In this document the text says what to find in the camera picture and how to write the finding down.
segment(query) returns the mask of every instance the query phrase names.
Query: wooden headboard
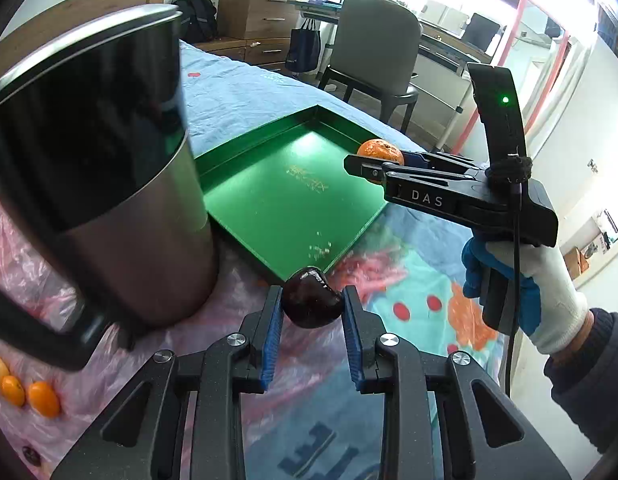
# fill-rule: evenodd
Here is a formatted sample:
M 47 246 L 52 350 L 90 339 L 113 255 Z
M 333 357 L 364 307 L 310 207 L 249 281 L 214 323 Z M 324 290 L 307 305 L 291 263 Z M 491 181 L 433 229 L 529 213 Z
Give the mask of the wooden headboard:
M 32 17 L 0 42 L 0 77 L 12 66 L 61 34 L 115 10 L 164 0 L 65 0 Z

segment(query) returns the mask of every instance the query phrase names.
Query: glove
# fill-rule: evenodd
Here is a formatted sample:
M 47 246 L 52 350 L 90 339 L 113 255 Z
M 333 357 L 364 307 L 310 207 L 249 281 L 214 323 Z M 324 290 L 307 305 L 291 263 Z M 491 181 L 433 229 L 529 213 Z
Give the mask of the glove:
M 483 266 L 513 280 L 513 243 L 471 238 L 463 248 L 463 294 L 480 297 Z M 518 323 L 541 354 L 554 354 L 574 339 L 587 316 L 587 299 L 576 292 L 558 248 L 520 247 Z

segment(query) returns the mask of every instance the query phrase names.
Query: white glove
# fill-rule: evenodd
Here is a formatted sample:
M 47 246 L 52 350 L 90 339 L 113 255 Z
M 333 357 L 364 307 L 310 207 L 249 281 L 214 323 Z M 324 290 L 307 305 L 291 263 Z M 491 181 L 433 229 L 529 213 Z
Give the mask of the white glove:
M 467 277 L 463 293 L 480 297 L 482 266 L 513 280 L 513 243 L 484 242 L 471 238 L 463 249 Z M 576 292 L 558 248 L 520 247 L 521 329 L 541 354 L 564 349 L 582 328 L 589 309 L 582 292 Z

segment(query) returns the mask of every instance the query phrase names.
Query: cardboard box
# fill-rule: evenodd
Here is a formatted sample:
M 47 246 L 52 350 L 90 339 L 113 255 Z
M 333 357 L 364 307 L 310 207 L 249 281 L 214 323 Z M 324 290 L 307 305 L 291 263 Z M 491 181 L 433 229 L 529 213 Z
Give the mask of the cardboard box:
M 564 264 L 567 266 L 567 271 L 572 280 L 575 280 L 583 272 L 589 269 L 589 263 L 583 254 L 574 247 L 571 251 L 563 256 Z

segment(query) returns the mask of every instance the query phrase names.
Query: pink plastic sheet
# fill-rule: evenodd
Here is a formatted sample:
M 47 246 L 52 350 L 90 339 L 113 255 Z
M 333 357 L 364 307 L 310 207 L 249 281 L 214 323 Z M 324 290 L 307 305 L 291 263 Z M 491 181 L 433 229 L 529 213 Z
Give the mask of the pink plastic sheet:
M 220 273 L 204 307 L 192 317 L 138 341 L 131 352 L 116 347 L 117 328 L 106 332 L 89 363 L 77 373 L 43 364 L 0 341 L 0 358 L 25 389 L 48 381 L 60 397 L 62 413 L 44 418 L 28 404 L 17 408 L 0 397 L 0 428 L 17 454 L 39 479 L 49 478 L 62 457 L 122 386 L 159 349 L 184 355 L 206 349 L 240 327 L 243 317 L 262 307 L 267 284 L 230 248 L 220 246 Z M 0 206 L 0 287 L 33 316 L 62 326 L 75 305 L 75 292 L 31 247 Z M 342 325 L 302 330 L 285 319 L 276 375 L 263 396 L 243 396 L 244 445 L 260 438 L 298 396 L 319 384 L 346 358 Z M 192 413 L 186 428 L 191 432 Z M 181 478 L 188 478 L 190 444 L 186 438 Z M 42 458 L 34 467 L 24 460 L 30 446 Z

